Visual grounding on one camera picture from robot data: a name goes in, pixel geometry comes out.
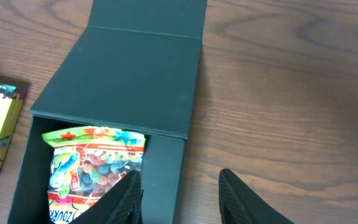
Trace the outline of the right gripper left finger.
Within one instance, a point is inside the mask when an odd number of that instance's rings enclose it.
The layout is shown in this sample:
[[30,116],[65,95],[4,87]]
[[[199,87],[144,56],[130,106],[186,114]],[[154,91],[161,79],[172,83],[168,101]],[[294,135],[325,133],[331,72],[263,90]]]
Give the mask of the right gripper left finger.
[[140,172],[132,170],[71,224],[139,224],[143,190]]

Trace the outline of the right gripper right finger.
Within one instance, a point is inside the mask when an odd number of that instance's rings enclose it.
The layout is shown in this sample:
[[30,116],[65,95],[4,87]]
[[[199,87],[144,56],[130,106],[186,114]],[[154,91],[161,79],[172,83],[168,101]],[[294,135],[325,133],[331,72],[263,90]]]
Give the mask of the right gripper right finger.
[[230,169],[219,173],[219,211],[222,224],[293,224]]

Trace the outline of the Haribo sour worms bag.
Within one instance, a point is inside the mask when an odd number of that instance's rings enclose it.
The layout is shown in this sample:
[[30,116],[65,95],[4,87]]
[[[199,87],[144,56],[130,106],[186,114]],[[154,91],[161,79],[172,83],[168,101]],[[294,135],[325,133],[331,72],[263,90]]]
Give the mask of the Haribo sour worms bag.
[[81,126],[42,138],[54,148],[47,191],[54,223],[72,222],[129,171],[142,167],[146,138],[140,133]]

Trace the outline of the dark green gift box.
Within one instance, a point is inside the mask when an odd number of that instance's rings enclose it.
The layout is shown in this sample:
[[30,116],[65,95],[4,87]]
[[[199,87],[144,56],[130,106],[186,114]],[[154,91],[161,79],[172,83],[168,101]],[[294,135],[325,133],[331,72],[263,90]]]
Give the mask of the dark green gift box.
[[206,1],[95,1],[89,22],[32,105],[9,223],[59,218],[47,203],[49,131],[77,124],[146,135],[144,223],[177,219]]

